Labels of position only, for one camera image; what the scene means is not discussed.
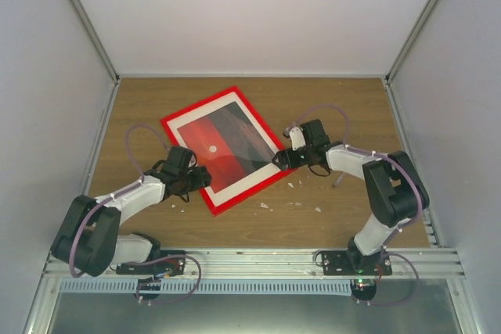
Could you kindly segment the red photo frame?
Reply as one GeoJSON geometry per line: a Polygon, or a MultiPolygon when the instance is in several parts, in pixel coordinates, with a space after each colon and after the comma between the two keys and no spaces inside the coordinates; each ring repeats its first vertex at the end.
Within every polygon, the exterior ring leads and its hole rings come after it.
{"type": "Polygon", "coordinates": [[[283,143],[236,86],[160,124],[173,145],[192,150],[207,168],[212,181],[200,194],[215,217],[290,174],[272,163],[283,143]]]}

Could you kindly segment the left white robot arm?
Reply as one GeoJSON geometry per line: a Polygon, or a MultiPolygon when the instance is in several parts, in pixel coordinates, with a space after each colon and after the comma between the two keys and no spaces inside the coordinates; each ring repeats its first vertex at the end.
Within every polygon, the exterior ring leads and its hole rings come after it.
{"type": "Polygon", "coordinates": [[[76,197],[50,253],[66,262],[75,278],[97,277],[110,266],[121,265],[151,275],[161,265],[160,243],[142,233],[120,235],[120,227],[146,208],[172,196],[188,203],[191,192],[209,187],[211,181],[208,169],[196,164],[193,151],[174,146],[165,160],[157,161],[130,185],[103,196],[76,197]]]}

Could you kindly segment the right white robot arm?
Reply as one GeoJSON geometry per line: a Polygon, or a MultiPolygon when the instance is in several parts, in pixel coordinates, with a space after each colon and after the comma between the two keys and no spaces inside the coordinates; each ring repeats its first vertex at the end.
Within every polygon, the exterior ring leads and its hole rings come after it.
{"type": "Polygon", "coordinates": [[[320,120],[311,120],[284,131],[291,147],[280,150],[272,163],[281,171],[306,166],[349,174],[365,182],[371,215],[348,242],[348,269],[364,275],[382,256],[392,238],[417,221],[430,198],[409,155],[404,151],[378,153],[343,142],[331,142],[320,120]]]}

